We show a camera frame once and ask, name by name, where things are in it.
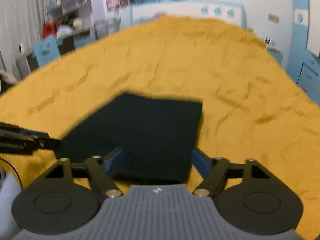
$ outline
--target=gray plastic base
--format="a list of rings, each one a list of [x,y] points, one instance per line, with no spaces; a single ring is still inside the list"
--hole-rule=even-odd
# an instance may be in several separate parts
[[[294,230],[274,236],[245,233],[227,223],[212,199],[190,194],[186,185],[131,186],[104,201],[83,227],[42,236],[22,230],[14,240],[303,240]]]

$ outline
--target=yellow bedsheet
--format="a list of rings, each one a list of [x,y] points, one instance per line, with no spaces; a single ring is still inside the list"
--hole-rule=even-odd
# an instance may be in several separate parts
[[[62,138],[122,90],[202,98],[198,147],[235,163],[260,161],[302,199],[298,233],[306,239],[320,233],[320,110],[264,43],[236,26],[163,17],[126,29],[23,80],[0,98],[0,121]],[[51,151],[1,157],[24,186],[55,161]],[[190,191],[200,182],[193,169]]]

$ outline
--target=headboard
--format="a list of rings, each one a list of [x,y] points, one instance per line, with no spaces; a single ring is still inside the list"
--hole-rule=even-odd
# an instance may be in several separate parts
[[[145,23],[162,15],[217,18],[227,23],[245,27],[245,12],[241,4],[214,0],[187,0],[148,3],[131,6],[131,25]]]

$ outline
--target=folded dark cloth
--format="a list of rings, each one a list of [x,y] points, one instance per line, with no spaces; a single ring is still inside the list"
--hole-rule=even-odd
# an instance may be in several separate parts
[[[118,176],[183,183],[191,168],[202,103],[150,99],[125,93],[89,116],[62,139],[57,158],[82,162],[126,149]]]

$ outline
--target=wire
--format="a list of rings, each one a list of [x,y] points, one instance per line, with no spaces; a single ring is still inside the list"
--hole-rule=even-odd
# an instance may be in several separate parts
[[[11,163],[9,163],[7,160],[5,160],[5,159],[3,159],[3,158],[1,158],[1,157],[0,157],[0,160],[1,160],[1,161],[4,161],[6,164],[8,164],[8,165],[14,170],[14,172],[16,173],[16,175],[17,175],[17,177],[18,177],[18,180],[19,180],[21,189],[23,189],[21,178],[20,178],[17,170],[15,169],[15,167],[14,167]]]

